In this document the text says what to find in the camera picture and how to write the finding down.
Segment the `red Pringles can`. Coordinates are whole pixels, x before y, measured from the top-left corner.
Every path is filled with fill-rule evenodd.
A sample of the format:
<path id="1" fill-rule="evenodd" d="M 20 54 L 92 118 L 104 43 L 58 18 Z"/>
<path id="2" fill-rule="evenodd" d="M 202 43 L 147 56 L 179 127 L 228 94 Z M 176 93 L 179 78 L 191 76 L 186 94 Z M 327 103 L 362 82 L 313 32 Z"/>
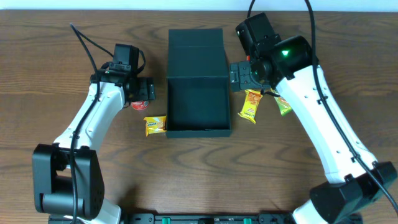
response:
<path id="1" fill-rule="evenodd" d="M 149 105 L 148 101 L 135 101 L 131 103 L 131 107 L 137 111 L 145 110 Z"/>

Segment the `green yellow snack packet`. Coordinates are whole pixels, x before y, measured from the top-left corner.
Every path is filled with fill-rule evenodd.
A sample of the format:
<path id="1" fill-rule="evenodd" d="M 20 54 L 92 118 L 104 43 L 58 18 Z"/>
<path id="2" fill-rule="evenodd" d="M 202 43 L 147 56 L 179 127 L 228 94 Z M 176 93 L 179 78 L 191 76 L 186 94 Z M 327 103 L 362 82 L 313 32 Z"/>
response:
<path id="1" fill-rule="evenodd" d="M 280 96 L 279 92 L 277 90 L 273 90 L 271 89 L 271 92 L 273 92 L 273 94 L 275 94 L 275 101 L 279 107 L 279 111 L 281 113 L 282 116 L 285 116 L 287 114 L 289 114 L 292 111 L 292 107 L 289 105 L 289 103 Z"/>

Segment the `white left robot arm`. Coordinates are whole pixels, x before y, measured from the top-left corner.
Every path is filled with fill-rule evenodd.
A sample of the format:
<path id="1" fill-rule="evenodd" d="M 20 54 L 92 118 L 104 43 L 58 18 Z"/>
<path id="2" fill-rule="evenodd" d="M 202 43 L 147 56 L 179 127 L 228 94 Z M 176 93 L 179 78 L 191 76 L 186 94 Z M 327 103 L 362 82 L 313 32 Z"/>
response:
<path id="1" fill-rule="evenodd" d="M 32 154 L 34 205 L 50 223 L 119 223 L 121 208 L 105 199 L 97 152 L 114 117 L 124 107 L 125 91 L 115 83 L 92 83 L 68 128 L 52 144 Z"/>

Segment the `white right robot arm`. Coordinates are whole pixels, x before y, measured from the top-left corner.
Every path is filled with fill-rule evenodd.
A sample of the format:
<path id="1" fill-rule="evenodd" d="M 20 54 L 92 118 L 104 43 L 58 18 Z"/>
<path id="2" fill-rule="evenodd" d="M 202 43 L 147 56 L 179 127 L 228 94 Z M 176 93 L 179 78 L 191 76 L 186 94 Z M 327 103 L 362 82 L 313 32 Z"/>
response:
<path id="1" fill-rule="evenodd" d="M 391 162 L 379 162 L 358 139 L 331 94 L 315 55 L 302 36 L 281 40 L 239 36 L 248 64 L 239 70 L 269 85 L 297 115 L 315 146 L 326 182 L 310 190 L 310 198 L 292 213 L 295 223 L 338 223 L 385 196 L 397 179 Z"/>

